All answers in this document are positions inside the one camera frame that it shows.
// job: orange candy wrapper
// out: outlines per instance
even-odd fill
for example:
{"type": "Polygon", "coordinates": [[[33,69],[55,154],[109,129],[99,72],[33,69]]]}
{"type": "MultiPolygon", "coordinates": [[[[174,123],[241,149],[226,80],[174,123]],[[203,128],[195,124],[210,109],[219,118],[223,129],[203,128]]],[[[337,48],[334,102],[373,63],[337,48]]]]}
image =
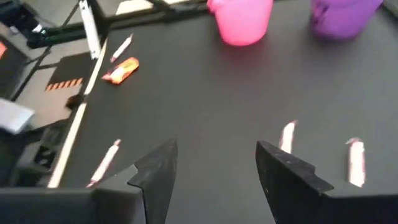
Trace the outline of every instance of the orange candy wrapper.
{"type": "Polygon", "coordinates": [[[113,70],[107,72],[102,79],[108,80],[113,84],[120,84],[139,66],[138,59],[131,57],[120,63],[113,70]]]}

